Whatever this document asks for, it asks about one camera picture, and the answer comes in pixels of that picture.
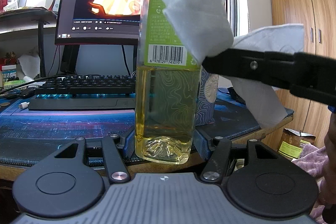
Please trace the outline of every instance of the purple towel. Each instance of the purple towel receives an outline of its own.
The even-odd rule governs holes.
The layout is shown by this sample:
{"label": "purple towel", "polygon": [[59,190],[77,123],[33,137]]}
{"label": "purple towel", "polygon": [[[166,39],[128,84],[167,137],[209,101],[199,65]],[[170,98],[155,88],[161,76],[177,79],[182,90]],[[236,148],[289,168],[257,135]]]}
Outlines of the purple towel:
{"label": "purple towel", "polygon": [[[322,176],[322,167],[327,159],[328,155],[325,146],[321,149],[318,149],[311,144],[307,144],[304,146],[300,158],[293,160],[292,162],[316,179],[320,191],[321,182],[324,179]],[[319,224],[325,223],[322,218],[323,209],[324,205],[322,205],[319,200],[317,200],[314,204],[313,210],[311,210],[310,213],[310,216]]]}

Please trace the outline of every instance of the green tea bottle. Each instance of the green tea bottle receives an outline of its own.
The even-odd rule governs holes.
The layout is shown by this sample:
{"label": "green tea bottle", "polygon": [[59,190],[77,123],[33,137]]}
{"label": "green tea bottle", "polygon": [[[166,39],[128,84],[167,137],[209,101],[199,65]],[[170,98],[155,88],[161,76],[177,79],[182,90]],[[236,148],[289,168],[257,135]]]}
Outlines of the green tea bottle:
{"label": "green tea bottle", "polygon": [[137,58],[135,153],[183,164],[190,155],[200,66],[162,13],[162,0],[143,0]]}

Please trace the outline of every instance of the wooden cabinet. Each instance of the wooden cabinet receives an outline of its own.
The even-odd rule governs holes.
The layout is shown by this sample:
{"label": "wooden cabinet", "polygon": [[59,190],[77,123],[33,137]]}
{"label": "wooden cabinet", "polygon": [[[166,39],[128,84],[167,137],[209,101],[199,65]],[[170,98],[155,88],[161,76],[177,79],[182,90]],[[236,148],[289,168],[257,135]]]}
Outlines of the wooden cabinet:
{"label": "wooden cabinet", "polygon": [[[272,9],[274,25],[304,24],[306,52],[336,58],[336,0],[272,0]],[[295,111],[287,127],[316,135],[315,145],[322,147],[330,119],[327,106],[296,98],[286,90],[277,94],[285,107]],[[277,132],[266,143],[276,148],[281,134]]]}

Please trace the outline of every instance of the mechanical keyboard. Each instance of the mechanical keyboard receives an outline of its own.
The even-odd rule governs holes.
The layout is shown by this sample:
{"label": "mechanical keyboard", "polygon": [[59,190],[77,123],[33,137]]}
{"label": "mechanical keyboard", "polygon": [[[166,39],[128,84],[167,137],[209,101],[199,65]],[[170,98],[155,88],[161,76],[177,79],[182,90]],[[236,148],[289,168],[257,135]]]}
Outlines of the mechanical keyboard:
{"label": "mechanical keyboard", "polygon": [[30,110],[134,109],[135,76],[68,75],[36,89]]}

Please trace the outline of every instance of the yellow liquid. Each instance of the yellow liquid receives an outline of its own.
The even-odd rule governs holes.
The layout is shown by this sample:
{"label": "yellow liquid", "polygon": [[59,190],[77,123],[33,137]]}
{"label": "yellow liquid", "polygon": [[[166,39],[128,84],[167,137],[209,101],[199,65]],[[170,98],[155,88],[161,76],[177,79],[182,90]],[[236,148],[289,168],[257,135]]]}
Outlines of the yellow liquid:
{"label": "yellow liquid", "polygon": [[200,70],[137,67],[135,153],[164,164],[187,162]]}

